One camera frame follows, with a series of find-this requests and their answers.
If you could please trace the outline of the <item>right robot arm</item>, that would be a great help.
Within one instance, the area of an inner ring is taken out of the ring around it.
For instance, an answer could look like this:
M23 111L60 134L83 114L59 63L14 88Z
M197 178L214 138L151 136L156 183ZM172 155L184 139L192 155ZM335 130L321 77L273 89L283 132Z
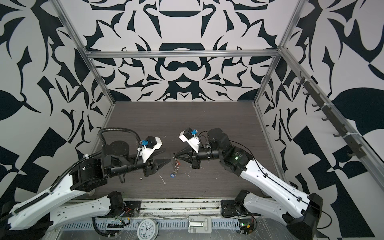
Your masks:
M179 138L188 146L177 152L176 160L199 169L202 161L218 160L227 172L252 183L267 194L266 198L242 190L236 203L249 214L273 219L288 229L299 240L312 240L320 230L318 226L323 211L323 198L316 193L307 194L271 173L256 159L249 148L231 141L220 128L207 132L201 144L198 130L187 128Z

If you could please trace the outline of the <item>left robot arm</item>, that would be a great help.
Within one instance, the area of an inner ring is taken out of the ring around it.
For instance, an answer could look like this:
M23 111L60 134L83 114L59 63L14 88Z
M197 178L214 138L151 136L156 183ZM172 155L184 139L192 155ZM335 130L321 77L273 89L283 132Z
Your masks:
M138 143L137 153L130 155L129 144L125 141L108 144L104 134L113 131L133 135ZM40 240L49 231L74 221L121 218L127 213L127 205L117 191L75 205L69 205L69 201L106 185L110 178L118 177L124 183L126 174L137 170L142 170L148 177L170 162L170 159L158 159L164 152L158 137L149 136L142 140L135 131L127 128L103 128L98 137L102 143L100 151L72 164L37 196L3 207L1 239Z

